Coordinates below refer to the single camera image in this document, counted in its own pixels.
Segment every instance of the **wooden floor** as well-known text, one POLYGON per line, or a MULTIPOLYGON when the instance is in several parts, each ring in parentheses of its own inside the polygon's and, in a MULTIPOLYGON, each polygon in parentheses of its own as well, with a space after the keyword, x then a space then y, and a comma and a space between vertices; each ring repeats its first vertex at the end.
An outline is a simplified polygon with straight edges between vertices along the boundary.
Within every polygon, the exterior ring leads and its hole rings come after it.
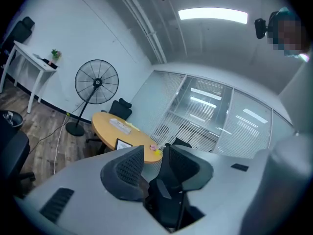
MULTIPOLYGON (((34 100, 31 113, 28 114, 29 98, 28 94, 14 87, 12 82, 6 79, 3 93, 0 94, 0 109, 16 111, 23 116, 24 123, 21 130, 27 134, 30 149, 33 149, 40 139, 48 136, 62 125, 65 114, 57 112, 42 103, 39 104, 36 100, 34 100)), ((72 136, 65 130, 65 127, 63 128, 58 147, 56 173, 71 162, 94 156, 100 148, 100 142, 85 143, 87 138, 94 138, 94 136, 91 124, 81 122, 81 125, 85 129, 85 134, 82 137, 72 136)), ((34 151, 29 154, 22 172, 33 171, 35 173, 36 181, 33 182, 31 187, 40 185, 53 175, 55 150, 60 130, 41 141, 34 151)))

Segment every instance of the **round table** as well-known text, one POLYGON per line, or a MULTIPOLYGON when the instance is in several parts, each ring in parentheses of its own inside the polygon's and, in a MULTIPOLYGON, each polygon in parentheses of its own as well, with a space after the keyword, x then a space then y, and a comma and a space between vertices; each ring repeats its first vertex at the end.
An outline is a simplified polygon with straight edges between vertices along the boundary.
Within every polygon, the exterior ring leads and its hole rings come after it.
POLYGON ((150 145, 156 143, 148 137, 146 134, 137 131, 131 126, 125 123, 125 120, 105 112, 97 112, 92 116, 92 128, 97 134, 98 138, 110 149, 115 149, 116 139, 120 139, 133 146, 144 146, 144 163, 153 164, 159 162, 162 159, 162 155, 158 155, 155 151, 150 150, 150 145), (126 135, 116 127, 110 124, 110 119, 115 118, 121 121, 123 124, 132 129, 132 131, 126 135))

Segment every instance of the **fan base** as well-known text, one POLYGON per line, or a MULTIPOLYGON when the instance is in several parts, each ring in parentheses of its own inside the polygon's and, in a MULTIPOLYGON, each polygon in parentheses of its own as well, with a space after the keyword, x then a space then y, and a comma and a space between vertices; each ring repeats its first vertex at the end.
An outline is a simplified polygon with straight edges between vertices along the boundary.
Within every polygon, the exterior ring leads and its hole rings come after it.
POLYGON ((76 123, 74 123, 74 122, 67 123, 65 128, 66 128, 68 133, 70 133, 76 137, 80 137, 80 136, 84 135, 84 133, 85 133, 85 130, 83 129, 83 127, 79 124, 76 126, 76 123))

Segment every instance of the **white console table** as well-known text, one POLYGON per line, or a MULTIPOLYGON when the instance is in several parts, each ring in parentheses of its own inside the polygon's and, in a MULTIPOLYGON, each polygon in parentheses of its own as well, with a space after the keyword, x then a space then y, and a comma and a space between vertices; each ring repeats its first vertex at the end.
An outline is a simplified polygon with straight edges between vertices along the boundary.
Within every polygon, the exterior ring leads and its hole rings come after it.
MULTIPOLYGON (((33 52, 32 52, 32 50, 31 50, 31 48, 29 46, 23 45, 23 44, 21 44, 21 43, 19 43, 17 41, 14 41, 14 43, 15 43, 15 45, 14 45, 14 47, 13 47, 13 49, 12 49, 12 51, 11 51, 9 57, 8 57, 8 60, 6 61, 6 64, 4 66, 4 70, 3 70, 3 74, 2 74, 2 78, 1 78, 1 82, 0 82, 0 93, 2 93, 5 76, 6 76, 6 73, 7 73, 8 69, 9 69, 10 62, 12 60, 13 54, 14 54, 15 51, 17 51, 17 52, 19 52, 21 54, 21 58, 20 58, 20 61, 19 61, 18 66, 17 66, 16 73, 15 73, 14 86, 16 86, 17 83, 18 83, 19 76, 20 76, 23 64, 25 62, 25 59, 27 59, 27 61, 30 62, 31 64, 33 64, 37 69, 39 69, 39 74, 38 74, 38 76, 36 78, 35 84, 34 84, 33 89, 31 91, 31 95, 30 95, 30 99, 29 99, 29 103, 28 103, 28 107, 27 107, 27 113, 30 113, 31 106, 32 106, 33 101, 34 101, 34 96, 36 94, 39 82, 40 82, 44 72, 49 72, 50 74, 53 74, 56 70, 53 69, 52 67, 50 67, 48 64, 46 64, 43 60, 40 60, 40 59, 36 58, 33 55, 33 52)), ((45 90, 45 87, 46 87, 48 79, 45 81, 43 87, 41 88, 41 90, 39 92, 38 103, 40 103, 40 101, 41 101, 41 97, 42 97, 42 95, 44 93, 44 90, 45 90)))

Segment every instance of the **standing fan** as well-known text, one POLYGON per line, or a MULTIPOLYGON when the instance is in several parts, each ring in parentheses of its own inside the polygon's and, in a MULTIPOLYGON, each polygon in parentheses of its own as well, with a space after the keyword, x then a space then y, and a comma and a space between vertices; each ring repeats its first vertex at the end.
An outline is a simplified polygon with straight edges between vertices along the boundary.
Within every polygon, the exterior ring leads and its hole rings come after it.
POLYGON ((66 124, 66 130, 74 136, 82 136, 85 131, 79 121, 88 103, 103 104, 109 101, 118 88, 118 75, 114 67, 103 60, 91 60, 83 64, 75 77, 75 88, 86 103, 77 122, 66 124))

